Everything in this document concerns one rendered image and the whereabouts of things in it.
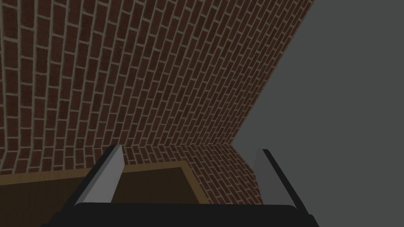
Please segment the brown wooden door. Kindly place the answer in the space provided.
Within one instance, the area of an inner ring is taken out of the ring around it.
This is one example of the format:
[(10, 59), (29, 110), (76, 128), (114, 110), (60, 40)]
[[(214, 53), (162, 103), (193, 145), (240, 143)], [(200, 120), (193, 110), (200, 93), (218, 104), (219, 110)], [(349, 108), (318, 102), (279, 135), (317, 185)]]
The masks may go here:
[[(89, 169), (0, 175), (0, 227), (39, 227), (59, 211)], [(114, 202), (208, 204), (186, 161), (127, 165)]]

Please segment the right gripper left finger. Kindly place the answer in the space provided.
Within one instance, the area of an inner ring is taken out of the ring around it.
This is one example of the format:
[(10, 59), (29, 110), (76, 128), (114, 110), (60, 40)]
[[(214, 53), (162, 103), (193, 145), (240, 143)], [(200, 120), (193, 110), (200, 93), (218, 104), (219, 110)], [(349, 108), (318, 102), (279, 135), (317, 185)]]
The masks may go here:
[(122, 147), (109, 146), (75, 190), (73, 206), (79, 203), (110, 203), (124, 165)]

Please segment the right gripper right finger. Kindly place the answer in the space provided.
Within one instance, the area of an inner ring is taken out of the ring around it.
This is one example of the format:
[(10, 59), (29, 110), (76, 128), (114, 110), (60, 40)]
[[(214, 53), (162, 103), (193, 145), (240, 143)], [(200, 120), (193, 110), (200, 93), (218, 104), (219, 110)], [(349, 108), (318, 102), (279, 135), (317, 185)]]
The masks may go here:
[(257, 150), (253, 171), (264, 204), (289, 205), (298, 211), (307, 210), (269, 150)]

